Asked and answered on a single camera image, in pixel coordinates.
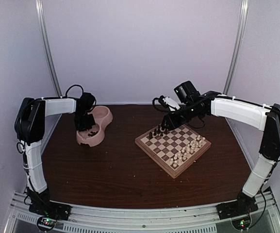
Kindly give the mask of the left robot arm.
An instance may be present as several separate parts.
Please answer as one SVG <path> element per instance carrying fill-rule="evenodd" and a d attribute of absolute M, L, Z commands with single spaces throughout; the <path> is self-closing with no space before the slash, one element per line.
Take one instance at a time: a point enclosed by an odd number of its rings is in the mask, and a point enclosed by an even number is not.
<path fill-rule="evenodd" d="M 49 116 L 74 114 L 77 131 L 91 129 L 95 124 L 90 113 L 96 106 L 96 98 L 91 93 L 82 92 L 80 98 L 41 97 L 24 98 L 15 120 L 15 132 L 21 145 L 23 167 L 27 174 L 28 195 L 32 204 L 43 215 L 54 212 L 49 189 L 45 181 L 40 148 L 45 133 L 45 119 Z"/>

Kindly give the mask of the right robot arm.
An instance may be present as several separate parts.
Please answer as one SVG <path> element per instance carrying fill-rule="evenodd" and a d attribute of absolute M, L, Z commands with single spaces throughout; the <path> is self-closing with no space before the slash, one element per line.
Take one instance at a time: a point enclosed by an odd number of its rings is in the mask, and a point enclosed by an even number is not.
<path fill-rule="evenodd" d="M 239 121 L 263 132 L 257 163 L 233 204 L 237 214 L 244 214 L 280 157 L 280 105 L 260 105 L 216 91 L 200 94 L 190 81 L 175 87 L 174 92 L 180 103 L 170 97 L 157 98 L 166 114 L 161 126 L 168 130 L 208 115 Z"/>

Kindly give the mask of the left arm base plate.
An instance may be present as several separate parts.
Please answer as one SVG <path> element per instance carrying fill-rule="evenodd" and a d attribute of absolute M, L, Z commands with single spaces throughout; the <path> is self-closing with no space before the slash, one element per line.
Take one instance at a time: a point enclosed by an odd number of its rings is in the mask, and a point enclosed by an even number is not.
<path fill-rule="evenodd" d="M 48 207 L 33 203 L 29 206 L 29 211 L 55 220 L 68 220 L 71 212 L 71 206 L 67 204 L 50 202 Z"/>

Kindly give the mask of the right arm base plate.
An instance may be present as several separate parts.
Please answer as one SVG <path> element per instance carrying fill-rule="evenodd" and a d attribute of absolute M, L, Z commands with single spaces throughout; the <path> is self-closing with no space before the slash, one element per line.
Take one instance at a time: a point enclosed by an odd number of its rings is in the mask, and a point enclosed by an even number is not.
<path fill-rule="evenodd" d="M 248 213 L 257 211 L 258 205 L 251 204 L 249 206 L 241 206 L 237 201 L 221 203 L 216 206 L 220 220 L 234 218 L 237 216 L 247 215 Z"/>

